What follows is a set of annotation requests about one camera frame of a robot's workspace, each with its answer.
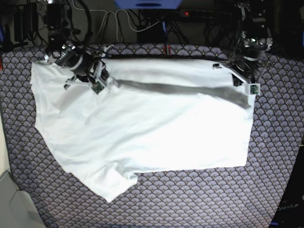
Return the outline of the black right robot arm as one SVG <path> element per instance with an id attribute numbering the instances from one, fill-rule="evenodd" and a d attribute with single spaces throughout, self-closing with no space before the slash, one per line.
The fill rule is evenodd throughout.
<path id="1" fill-rule="evenodd" d="M 90 9 L 80 0 L 79 5 L 85 12 L 87 31 L 83 40 L 77 35 L 72 19 L 72 7 L 67 0 L 49 0 L 44 15 L 44 22 L 48 29 L 48 45 L 45 51 L 45 60 L 49 65 L 62 67 L 73 73 L 66 80 L 64 88 L 71 85 L 89 86 L 96 94 L 107 88 L 103 77 L 105 63 L 103 59 L 110 56 L 111 46 L 97 48 L 90 45 L 93 35 L 93 24 Z"/>

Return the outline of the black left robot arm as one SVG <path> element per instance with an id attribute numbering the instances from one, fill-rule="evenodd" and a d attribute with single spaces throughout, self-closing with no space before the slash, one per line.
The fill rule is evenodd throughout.
<path id="1" fill-rule="evenodd" d="M 260 95 L 259 79 L 268 67 L 261 57 L 273 44 L 266 26 L 266 4 L 263 0 L 217 0 L 215 4 L 218 13 L 230 14 L 228 20 L 236 24 L 237 32 L 230 43 L 232 53 L 213 68 L 228 68 L 247 95 Z"/>

